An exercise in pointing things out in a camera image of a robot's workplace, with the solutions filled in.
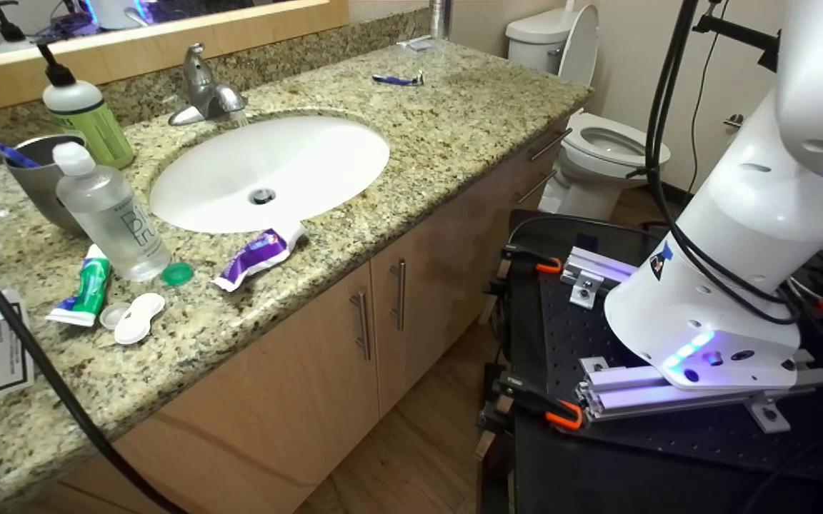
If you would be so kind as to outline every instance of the plastic bottle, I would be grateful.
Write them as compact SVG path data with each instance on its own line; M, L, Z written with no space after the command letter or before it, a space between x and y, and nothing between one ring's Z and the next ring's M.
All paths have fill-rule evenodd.
M63 131L75 131L85 141L97 164L126 168L133 159L133 149L102 104L102 91L93 82L75 79L43 44L36 49L45 58L45 77L50 82L43 91L43 107Z
M60 142L50 157L65 174L57 197L112 259L113 271L130 282L155 279L167 265L167 252L150 232L122 174L97 167L79 142Z

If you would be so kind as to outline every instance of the toilet tank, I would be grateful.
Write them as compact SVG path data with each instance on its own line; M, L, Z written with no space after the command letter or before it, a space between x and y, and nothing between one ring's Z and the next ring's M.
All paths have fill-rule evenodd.
M516 65L556 74L568 25L572 5L510 19L505 25L505 58Z

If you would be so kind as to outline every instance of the toilet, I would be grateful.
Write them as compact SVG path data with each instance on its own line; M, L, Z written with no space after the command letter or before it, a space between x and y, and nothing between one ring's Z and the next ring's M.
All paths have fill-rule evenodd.
M552 8L505 25L509 59L556 74L573 87L590 87L596 62L596 8ZM548 171L540 212L608 221L620 192L645 184L645 134L608 118L578 112L566 124L559 157Z

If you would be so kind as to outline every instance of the water bottle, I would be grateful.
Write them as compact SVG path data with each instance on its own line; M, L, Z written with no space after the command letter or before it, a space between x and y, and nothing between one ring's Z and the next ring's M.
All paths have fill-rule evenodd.
M130 282L155 279L167 265L167 252L129 184L113 168L97 167L79 142L60 142L50 157L65 174L57 184L57 197L113 271Z

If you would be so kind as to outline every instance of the sink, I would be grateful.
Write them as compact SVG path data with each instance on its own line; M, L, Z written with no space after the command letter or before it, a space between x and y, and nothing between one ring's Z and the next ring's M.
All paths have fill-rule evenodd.
M260 232L325 214L367 188L387 142L329 115L269 118L182 152L150 188L150 212L189 232Z

